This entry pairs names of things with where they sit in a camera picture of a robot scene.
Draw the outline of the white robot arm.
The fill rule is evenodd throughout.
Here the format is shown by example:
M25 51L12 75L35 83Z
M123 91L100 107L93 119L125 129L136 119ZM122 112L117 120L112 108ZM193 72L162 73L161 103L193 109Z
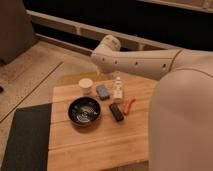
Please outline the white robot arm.
M105 36L92 61L157 82L149 106L150 171L213 171L213 51L120 50Z

